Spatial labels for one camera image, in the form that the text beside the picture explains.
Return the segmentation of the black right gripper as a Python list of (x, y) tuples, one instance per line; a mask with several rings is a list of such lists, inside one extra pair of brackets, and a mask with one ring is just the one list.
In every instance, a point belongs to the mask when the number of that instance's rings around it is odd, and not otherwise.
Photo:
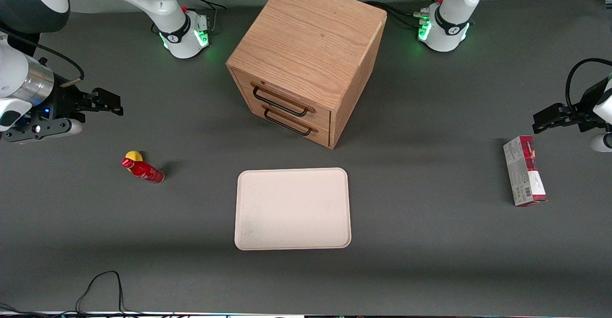
[(105, 111), (120, 117), (124, 115), (119, 95), (102, 88), (95, 88), (92, 90), (92, 98), (91, 94), (79, 90), (75, 85), (61, 87), (61, 84), (67, 83), (63, 77), (54, 79), (52, 93), (45, 100), (45, 116), (48, 119), (68, 118), (85, 121), (85, 111)]

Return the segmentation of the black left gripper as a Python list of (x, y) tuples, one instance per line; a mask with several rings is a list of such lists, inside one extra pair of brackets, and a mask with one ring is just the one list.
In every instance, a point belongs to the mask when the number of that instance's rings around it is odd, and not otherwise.
[(571, 102), (570, 80), (567, 83), (567, 104), (568, 106), (555, 103), (549, 108), (533, 115), (533, 132), (542, 133), (548, 129), (566, 127), (571, 125), (572, 119), (577, 121), (580, 132), (591, 129), (605, 129), (610, 132), (610, 123), (596, 115), (593, 108), (605, 93), (609, 78), (604, 78), (584, 91), (578, 103)]

